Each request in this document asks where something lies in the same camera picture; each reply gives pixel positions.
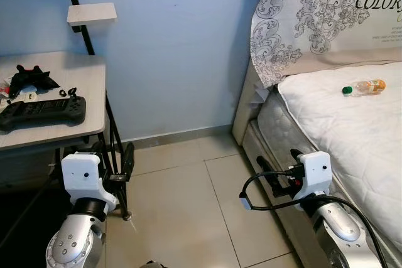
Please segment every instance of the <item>tile floor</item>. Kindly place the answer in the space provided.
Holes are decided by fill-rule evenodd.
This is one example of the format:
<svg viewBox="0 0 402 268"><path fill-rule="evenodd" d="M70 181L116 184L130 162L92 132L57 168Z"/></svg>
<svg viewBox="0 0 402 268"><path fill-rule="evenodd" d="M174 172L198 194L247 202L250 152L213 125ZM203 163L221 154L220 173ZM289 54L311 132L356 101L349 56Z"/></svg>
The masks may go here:
<svg viewBox="0 0 402 268"><path fill-rule="evenodd" d="M128 184L131 222L107 219L100 268L299 268L276 216L248 212L238 194L252 173L230 135L135 153ZM264 203L257 186L247 191Z"/></svg>

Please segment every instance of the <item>bottle label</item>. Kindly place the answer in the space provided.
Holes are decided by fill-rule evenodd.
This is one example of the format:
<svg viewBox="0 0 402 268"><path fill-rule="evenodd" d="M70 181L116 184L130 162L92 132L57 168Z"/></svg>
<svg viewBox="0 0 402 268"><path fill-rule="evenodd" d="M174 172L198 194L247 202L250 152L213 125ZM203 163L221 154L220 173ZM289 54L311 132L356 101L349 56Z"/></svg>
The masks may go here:
<svg viewBox="0 0 402 268"><path fill-rule="evenodd" d="M369 81L369 92L370 93L377 93L381 92L385 89L385 82L382 80L373 80Z"/></svg>

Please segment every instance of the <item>orange juice bottle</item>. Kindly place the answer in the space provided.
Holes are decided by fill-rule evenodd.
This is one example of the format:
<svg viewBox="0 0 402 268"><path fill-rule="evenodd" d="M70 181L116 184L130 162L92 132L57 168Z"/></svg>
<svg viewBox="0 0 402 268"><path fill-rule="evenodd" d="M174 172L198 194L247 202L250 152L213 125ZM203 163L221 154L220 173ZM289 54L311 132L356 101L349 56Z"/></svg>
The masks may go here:
<svg viewBox="0 0 402 268"><path fill-rule="evenodd" d="M342 93L353 97L361 97L362 95L380 94L384 89L385 82L377 79L351 83L350 86L342 89Z"/></svg>

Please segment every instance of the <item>wall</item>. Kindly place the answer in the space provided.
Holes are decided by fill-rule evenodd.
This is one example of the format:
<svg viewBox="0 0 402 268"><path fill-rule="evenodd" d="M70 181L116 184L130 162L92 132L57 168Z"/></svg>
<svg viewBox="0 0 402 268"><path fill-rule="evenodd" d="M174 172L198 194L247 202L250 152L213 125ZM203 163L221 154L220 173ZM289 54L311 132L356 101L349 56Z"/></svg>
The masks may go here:
<svg viewBox="0 0 402 268"><path fill-rule="evenodd" d="M249 60L258 0L114 2L118 21L90 27L107 61L107 90L123 139L230 124ZM85 53L65 22L69 0L0 0L0 55Z"/></svg>

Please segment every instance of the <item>white table top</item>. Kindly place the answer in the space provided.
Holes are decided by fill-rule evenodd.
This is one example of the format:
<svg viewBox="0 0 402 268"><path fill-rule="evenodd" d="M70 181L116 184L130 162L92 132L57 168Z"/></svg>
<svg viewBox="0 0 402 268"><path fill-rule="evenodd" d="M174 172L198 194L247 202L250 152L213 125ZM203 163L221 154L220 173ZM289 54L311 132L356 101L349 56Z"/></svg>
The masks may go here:
<svg viewBox="0 0 402 268"><path fill-rule="evenodd" d="M39 65L43 72L50 71L50 77L60 85L45 94L38 94L37 100L62 98L60 89L77 88L77 95L87 102L87 112L82 124L68 126L17 127L10 133L0 131L0 150L42 144L45 142L71 139L102 132L105 128L106 66L99 56L88 56L58 51L22 56L0 57L0 81L14 75L16 66L26 69Z"/></svg>

